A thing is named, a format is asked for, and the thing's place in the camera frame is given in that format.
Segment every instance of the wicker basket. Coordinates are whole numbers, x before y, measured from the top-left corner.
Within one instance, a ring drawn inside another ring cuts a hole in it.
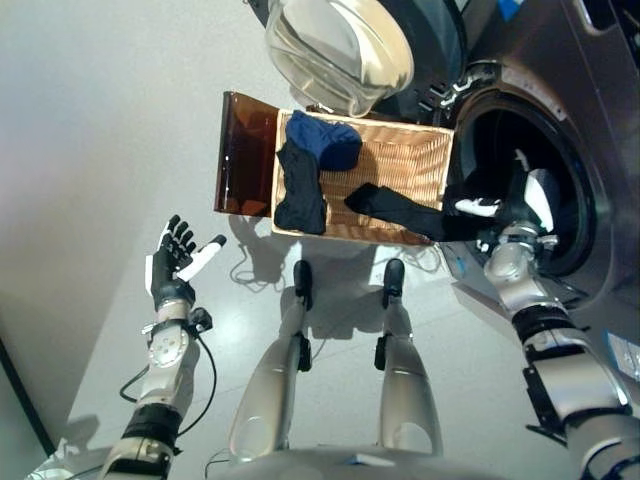
[[[286,141],[285,126],[291,115],[292,112],[286,110],[278,113],[276,152]],[[453,130],[317,113],[309,115],[328,122],[348,123],[362,137],[356,168],[320,173],[320,185],[327,201],[327,230],[322,236],[371,243],[430,243],[400,225],[353,212],[344,204],[344,199],[363,183],[370,182],[389,187],[421,205],[441,209]],[[271,193],[274,209],[284,196],[284,171],[276,158]],[[273,221],[272,229],[287,235],[306,235],[282,230]]]

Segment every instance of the black cable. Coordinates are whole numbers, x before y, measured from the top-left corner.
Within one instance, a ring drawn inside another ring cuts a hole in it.
[[[130,397],[129,395],[124,393],[124,391],[127,388],[129,388],[131,385],[136,383],[138,380],[140,380],[142,377],[144,377],[148,371],[149,371],[149,365],[146,365],[142,370],[140,370],[138,373],[136,373],[135,377],[133,377],[131,380],[129,380],[127,383],[125,383],[122,386],[122,388],[120,389],[120,391],[118,392],[120,394],[120,397],[123,398],[124,400],[126,400],[127,402],[137,403],[138,400],[136,398]]]
[[[202,338],[200,338],[199,335],[197,337],[197,340],[200,342],[200,345],[202,345],[202,348],[204,348],[204,351],[207,353],[207,356],[209,357],[209,361],[211,362],[211,368],[213,369],[213,388],[211,388],[211,395],[209,395],[209,400],[207,401],[207,405],[204,407],[204,410],[202,410],[202,413],[198,415],[198,418],[196,418],[191,423],[191,425],[189,425],[187,428],[185,428],[181,432],[178,432],[178,437],[181,437],[182,435],[187,433],[189,430],[195,427],[200,420],[202,420],[202,417],[204,417],[204,415],[209,410],[209,407],[211,406],[211,402],[213,402],[213,396],[216,394],[216,387],[218,386],[218,371],[216,370],[216,362],[213,360],[213,355],[211,354],[211,350],[209,350],[209,347],[207,347],[207,344],[202,341]]]
[[[204,466],[204,478],[205,480],[209,479],[209,467],[215,463],[228,463],[230,461],[229,458],[225,458],[224,460],[216,460],[216,457],[220,456],[223,453],[228,453],[229,449],[228,448],[223,448],[222,450],[218,450],[216,453],[214,453],[211,458],[209,458],[209,461],[207,462],[207,464]]]

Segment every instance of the gray floor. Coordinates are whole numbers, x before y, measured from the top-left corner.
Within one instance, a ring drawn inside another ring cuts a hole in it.
[[[446,456],[515,479],[570,476],[566,452],[524,430],[535,417],[515,337],[460,306],[437,250],[300,243],[212,212],[222,92],[292,106],[241,0],[5,0],[0,65],[0,335],[70,462],[90,466],[131,414],[117,390],[145,361],[143,259],[178,212],[198,240],[229,242],[193,282],[214,317],[205,338],[220,378],[175,478],[202,478],[225,447],[301,255],[316,277],[319,353],[298,377],[292,446],[375,441],[376,285],[399,256]],[[205,361],[196,384],[187,421],[208,395]]]

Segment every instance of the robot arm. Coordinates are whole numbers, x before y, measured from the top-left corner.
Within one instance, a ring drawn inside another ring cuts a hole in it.
[[[577,478],[640,478],[640,420],[614,372],[540,283],[536,254],[553,239],[537,232],[526,222],[507,227],[484,272],[522,341],[541,430],[566,443]]]
[[[135,412],[114,445],[99,479],[166,479],[178,429],[191,404],[193,372],[200,355],[196,340],[212,327],[202,308],[191,310],[195,292],[187,283],[224,245],[219,235],[192,255],[195,244],[186,222],[175,215],[165,226],[158,250],[147,257],[145,286],[156,320],[148,329],[148,373]]]

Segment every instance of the laundry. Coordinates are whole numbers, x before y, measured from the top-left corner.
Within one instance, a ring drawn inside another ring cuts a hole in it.
[[[314,156],[289,141],[278,152],[278,159],[284,170],[286,194],[276,207],[274,223],[284,230],[322,235],[326,230],[327,206]]]
[[[344,203],[356,213],[397,223],[436,242],[475,240],[478,232],[496,223],[493,218],[461,215],[460,212],[445,214],[371,183],[360,186],[344,199]]]
[[[320,170],[351,170],[358,163],[362,139],[346,123],[328,123],[296,110],[285,132],[287,142],[313,154]]]

